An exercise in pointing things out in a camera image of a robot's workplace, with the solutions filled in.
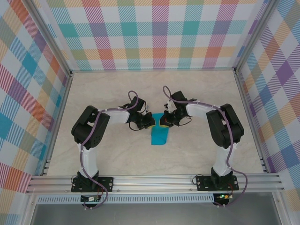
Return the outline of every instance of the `metal rail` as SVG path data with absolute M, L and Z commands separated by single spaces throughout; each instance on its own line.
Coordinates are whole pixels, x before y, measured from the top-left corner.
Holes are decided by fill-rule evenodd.
M 262 157 L 262 159 L 264 161 L 265 169 L 266 169 L 267 172 L 270 173 L 271 169 L 270 169 L 270 166 L 268 164 L 266 154 L 263 151 L 263 147 L 262 147 L 262 144 L 260 142 L 258 132 L 256 131 L 255 123 L 253 121 L 253 117 L 252 117 L 251 110 L 250 110 L 250 106 L 247 103 L 246 94 L 245 94 L 245 91 L 243 89 L 242 83 L 240 82 L 240 77 L 235 72 L 233 74 L 234 74 L 234 78 L 235 78 L 235 81 L 236 81 L 236 85 L 239 89 L 240 98 L 241 98 L 243 106 L 244 106 L 244 110 L 245 110 L 245 113 L 246 113 L 246 116 L 247 116 L 247 119 L 248 119 L 248 122 L 249 122 L 250 130 L 251 130 L 251 133 L 252 133 L 252 136 L 253 136 L 253 140 L 254 140 L 258 155 L 260 157 Z
M 43 174 L 44 173 L 44 169 L 46 167 L 47 161 L 51 159 L 51 156 L 52 156 L 52 153 L 53 153 L 53 150 L 54 150 L 54 146 L 55 146 L 55 143 L 56 143 L 56 138 L 57 138 L 57 135 L 58 135 L 58 131 L 60 129 L 60 123 L 62 121 L 62 117 L 63 117 L 65 107 L 66 107 L 66 104 L 67 104 L 67 99 L 68 99 L 68 96 L 69 96 L 69 92 L 71 90 L 72 81 L 73 81 L 73 77 L 68 77 L 67 78 L 67 85 L 66 85 L 65 93 L 64 93 L 64 96 L 62 97 L 62 101 L 61 101 L 61 104 L 60 104 L 60 109 L 59 109 L 59 112 L 58 112 L 58 116 L 57 116 L 57 119 L 54 123 L 54 129 L 53 129 L 53 132 L 52 132 L 52 137 L 51 137 L 51 140 L 50 140 L 50 143 L 49 143 L 49 147 L 47 149 L 46 157 L 43 159 L 44 160 L 43 161 L 43 166 L 41 167 L 38 174 Z
M 239 182 L 239 191 L 245 187 L 245 178 L 235 174 Z M 247 174 L 248 188 L 246 192 L 281 192 L 283 184 L 276 173 Z M 192 194 L 200 193 L 191 179 L 194 175 L 140 175 L 114 176 L 113 191 L 118 194 Z M 76 195 L 71 192 L 71 176 L 39 176 L 32 177 L 27 189 L 29 195 Z M 205 191 L 203 193 L 222 193 L 224 191 Z

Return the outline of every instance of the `plaid wall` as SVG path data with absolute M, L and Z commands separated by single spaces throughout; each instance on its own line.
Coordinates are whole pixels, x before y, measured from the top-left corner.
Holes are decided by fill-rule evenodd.
M 262 2 L 35 0 L 79 70 L 231 68 Z
M 248 43 L 249 43 L 249 41 L 250 41 L 250 39 L 251 39 L 251 37 L 252 37 L 252 34 L 253 34 L 254 29 L 255 29 L 255 28 L 257 27 L 257 25 L 258 25 L 258 21 L 259 21 L 260 18 L 262 17 L 262 15 L 263 15 L 263 13 L 264 13 L 264 11 L 265 11 L 267 5 L 268 5 L 268 2 L 269 2 L 269 0 L 264 0 L 264 1 L 263 1 L 263 4 L 262 4 L 261 8 L 259 9 L 259 12 L 258 12 L 258 14 L 256 15 L 256 18 L 255 18 L 255 20 L 254 20 L 254 22 L 253 22 L 253 24 L 252 24 L 252 26 L 251 26 L 251 28 L 250 28 L 250 30 L 249 30 L 247 36 L 246 36 L 244 42 L 243 42 L 243 45 L 242 45 L 242 47 L 240 48 L 239 54 L 238 54 L 238 56 L 236 57 L 236 59 L 235 59 L 235 61 L 234 61 L 233 67 L 236 67 L 236 66 L 237 66 L 237 64 L 238 64 L 238 62 L 239 62 L 239 60 L 240 60 L 240 57 L 241 57 L 241 55 L 242 55 L 243 52 L 244 52 L 245 47 L 248 45 Z
M 281 0 L 240 79 L 271 171 L 300 218 L 300 0 Z
M 0 225 L 13 225 L 52 135 L 67 76 L 22 4 L 0 0 Z

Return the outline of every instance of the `perforated metal strip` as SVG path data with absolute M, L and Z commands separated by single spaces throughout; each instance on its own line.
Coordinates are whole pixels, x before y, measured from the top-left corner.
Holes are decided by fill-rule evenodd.
M 212 202 L 214 202 L 213 194 L 109 195 L 106 204 Z M 80 202 L 80 195 L 40 195 L 37 204 L 82 204 L 82 202 Z
M 267 172 L 267 169 L 266 169 L 266 166 L 265 166 L 265 163 L 264 163 L 264 160 L 262 157 L 259 157 L 260 161 L 261 161 L 261 164 L 262 164 L 262 169 L 263 169 L 263 172 L 266 173 Z

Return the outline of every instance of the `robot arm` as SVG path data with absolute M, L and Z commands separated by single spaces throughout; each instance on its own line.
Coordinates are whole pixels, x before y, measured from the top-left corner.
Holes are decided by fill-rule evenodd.
M 177 101 L 187 101 L 181 91 L 175 92 L 171 97 Z M 208 121 L 212 139 L 218 146 L 217 158 L 211 169 L 211 181 L 214 183 L 216 188 L 227 184 L 228 180 L 232 177 L 233 172 L 226 162 L 230 150 L 230 137 L 228 128 L 224 123 L 221 113 L 209 106 L 194 103 L 176 103 L 171 100 L 165 105 L 165 107 L 168 111 L 165 111 L 163 117 L 160 119 L 160 126 L 163 127 L 172 127 L 173 125 L 180 126 L 180 121 L 185 117 L 196 116 Z M 220 109 L 225 113 L 230 123 L 233 135 L 234 144 L 229 160 L 230 164 L 237 143 L 244 135 L 244 129 L 231 105 L 225 104 L 221 106 Z
M 135 102 L 136 97 L 133 98 L 130 104 L 121 106 L 119 109 L 129 108 L 133 106 Z M 101 110 L 91 105 L 88 106 L 73 126 L 71 133 L 74 136 L 74 140 L 77 143 L 79 151 L 81 151 L 81 144 L 90 134 L 92 130 L 92 126 L 90 124 L 95 122 L 95 118 L 97 117 L 99 111 Z M 98 122 L 95 125 L 96 128 L 94 133 L 83 147 L 83 166 L 86 173 L 90 177 L 98 176 L 95 148 L 101 142 L 106 127 L 111 124 L 130 122 L 134 122 L 137 125 L 138 130 L 150 128 L 155 125 L 155 120 L 152 118 L 151 112 L 146 110 L 146 102 L 144 100 L 139 98 L 138 104 L 131 110 L 106 111 L 99 116 Z M 79 173 L 81 176 L 87 178 L 82 168 L 79 170 Z

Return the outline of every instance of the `purple cable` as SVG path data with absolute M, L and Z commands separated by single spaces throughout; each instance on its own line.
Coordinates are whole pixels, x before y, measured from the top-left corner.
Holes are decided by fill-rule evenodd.
M 130 91 L 128 92 L 128 96 L 129 96 L 129 94 L 130 94 L 131 92 L 134 93 L 135 96 L 136 96 L 136 102 L 135 102 L 135 104 L 134 104 L 132 107 L 126 108 L 126 109 L 122 109 L 122 108 L 110 108 L 110 109 L 103 109 L 103 110 L 101 110 L 101 111 L 98 113 L 98 115 L 97 115 L 97 117 L 96 117 L 96 119 L 95 119 L 95 122 L 94 122 L 94 125 L 93 125 L 93 127 L 92 127 L 92 130 L 90 131 L 90 134 L 88 135 L 88 137 L 84 140 L 84 142 L 83 142 L 83 143 L 81 144 L 81 146 L 80 146 L 80 165 L 81 165 L 81 167 L 82 167 L 82 171 L 84 172 L 84 174 L 85 174 L 91 181 L 93 181 L 94 183 L 96 183 L 97 185 L 99 185 L 99 186 L 106 192 L 105 199 L 104 199 L 101 203 L 99 203 L 98 205 L 96 205 L 95 207 L 93 207 L 93 208 L 90 207 L 90 210 L 96 209 L 96 208 L 100 207 L 101 205 L 103 205 L 103 203 L 104 203 L 104 202 L 107 200 L 107 198 L 108 198 L 108 191 L 107 191 L 107 189 L 106 189 L 102 184 L 100 184 L 99 182 L 95 181 L 95 180 L 94 180 L 92 177 L 90 177 L 90 176 L 88 175 L 88 173 L 86 172 L 86 170 L 85 170 L 85 168 L 84 168 L 84 166 L 83 166 L 83 147 L 84 147 L 84 145 L 86 144 L 86 142 L 89 141 L 90 137 L 93 135 L 93 133 L 94 133 L 94 131 L 95 131 L 95 128 L 96 128 L 96 124 L 98 123 L 98 120 L 99 120 L 99 117 L 100 117 L 100 114 L 101 114 L 101 113 L 104 113 L 104 112 L 106 112 L 106 111 L 127 111 L 127 110 L 130 110 L 130 109 L 133 109 L 134 107 L 136 107 L 139 97 L 138 97 L 137 93 L 136 93 L 134 90 L 130 90 Z
M 248 186 L 248 177 L 247 177 L 247 175 L 246 175 L 245 173 L 233 169 L 233 168 L 230 166 L 230 164 L 229 164 L 229 158 L 230 158 L 231 153 L 232 153 L 232 151 L 233 151 L 233 133 L 232 133 L 232 131 L 231 131 L 231 128 L 230 128 L 230 125 L 229 125 L 229 121 L 228 121 L 228 119 L 226 118 L 225 113 L 224 113 L 219 107 L 216 107 L 215 105 L 210 105 L 210 104 L 207 104 L 207 103 L 204 103 L 204 102 L 192 102 L 192 101 L 177 101 L 177 100 L 174 100 L 173 98 L 171 98 L 171 95 L 172 95 L 172 94 L 171 94 L 170 89 L 169 89 L 167 86 L 164 86 L 164 87 L 163 87 L 163 92 L 164 92 L 164 94 L 167 96 L 167 98 L 168 98 L 169 100 L 173 101 L 173 102 L 177 102 L 177 103 L 190 103 L 190 104 L 203 105 L 203 106 L 207 106 L 207 107 L 211 107 L 211 108 L 217 109 L 217 110 L 221 113 L 223 119 L 224 119 L 225 122 L 226 122 L 226 125 L 227 125 L 227 128 L 228 128 L 228 132 L 229 132 L 229 137 L 230 137 L 230 149 L 229 149 L 229 153 L 228 153 L 228 156 L 227 156 L 227 159 L 226 159 L 226 164 L 227 164 L 227 166 L 228 166 L 233 172 L 242 174 L 242 175 L 245 177 L 245 180 L 246 180 L 245 187 L 244 187 L 243 191 L 241 192 L 240 196 L 239 196 L 235 201 L 233 201 L 233 202 L 227 204 L 227 206 L 236 203 L 236 202 L 240 199 L 240 197 L 245 193 L 245 191 L 246 191 L 246 189 L 247 189 L 247 186 Z

